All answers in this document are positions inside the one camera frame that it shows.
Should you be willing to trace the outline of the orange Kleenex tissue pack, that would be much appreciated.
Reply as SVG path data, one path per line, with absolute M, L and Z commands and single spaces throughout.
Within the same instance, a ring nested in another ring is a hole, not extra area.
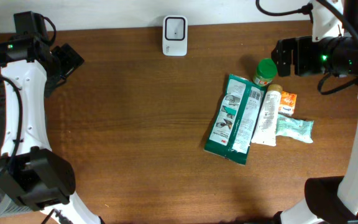
M 292 116 L 295 112 L 297 94 L 282 91 L 278 112 Z

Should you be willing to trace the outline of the mint green tissue pack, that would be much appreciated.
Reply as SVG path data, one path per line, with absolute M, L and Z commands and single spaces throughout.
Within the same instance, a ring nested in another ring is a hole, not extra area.
M 276 135 L 289 137 L 304 143 L 313 143 L 311 134 L 314 121 L 294 119 L 282 114 L 278 115 Z

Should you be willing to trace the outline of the white lotion tube gold cap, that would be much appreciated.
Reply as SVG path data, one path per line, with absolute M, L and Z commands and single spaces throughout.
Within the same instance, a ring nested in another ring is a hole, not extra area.
M 278 84 L 271 84 L 268 87 L 251 143 L 276 146 L 275 132 L 282 90 L 282 86 Z

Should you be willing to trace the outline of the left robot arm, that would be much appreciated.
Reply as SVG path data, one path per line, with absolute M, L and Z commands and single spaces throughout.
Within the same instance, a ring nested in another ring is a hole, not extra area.
M 55 45 L 47 34 L 50 23 L 39 13 L 17 13 L 16 34 L 0 43 L 6 97 L 0 218 L 41 212 L 58 223 L 102 224 L 78 196 L 71 164 L 48 141 L 44 100 L 84 62 L 70 45 Z

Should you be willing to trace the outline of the green 3M wipes pack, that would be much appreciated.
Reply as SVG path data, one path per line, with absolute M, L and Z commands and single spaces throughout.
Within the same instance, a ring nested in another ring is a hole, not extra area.
M 265 92 L 265 87 L 230 74 L 204 150 L 246 165 Z

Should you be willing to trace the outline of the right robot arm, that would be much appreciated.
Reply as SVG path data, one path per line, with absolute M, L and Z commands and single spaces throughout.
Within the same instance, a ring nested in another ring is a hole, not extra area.
M 279 40 L 272 59 L 281 77 L 347 78 L 354 117 L 326 132 L 329 139 L 342 138 L 349 163 L 342 176 L 308 179 L 303 199 L 278 212 L 273 222 L 358 223 L 358 1 L 310 1 L 300 11 L 311 17 L 312 34 Z

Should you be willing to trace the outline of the green lid jar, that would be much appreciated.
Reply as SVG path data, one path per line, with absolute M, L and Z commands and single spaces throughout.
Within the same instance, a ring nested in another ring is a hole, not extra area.
M 278 73 L 277 66 L 271 58 L 262 59 L 255 71 L 253 82 L 258 86 L 267 86 Z

